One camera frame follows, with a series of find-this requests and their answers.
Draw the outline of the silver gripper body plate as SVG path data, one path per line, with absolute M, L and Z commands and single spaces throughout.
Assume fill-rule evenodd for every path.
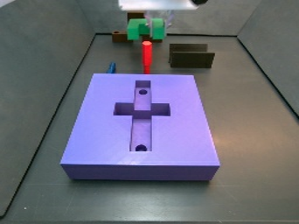
M 209 0 L 117 0 L 121 11 L 196 10 Z

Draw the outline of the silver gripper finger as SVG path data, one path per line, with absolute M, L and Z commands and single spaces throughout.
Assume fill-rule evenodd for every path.
M 144 19 L 145 19 L 145 25 L 148 26 L 148 28 L 152 28 L 152 15 L 151 15 L 151 11 L 147 10 L 144 12 Z
M 172 21 L 173 21 L 173 12 L 171 10 L 168 10 L 164 13 L 163 21 L 164 21 L 164 28 L 168 29 L 172 26 Z

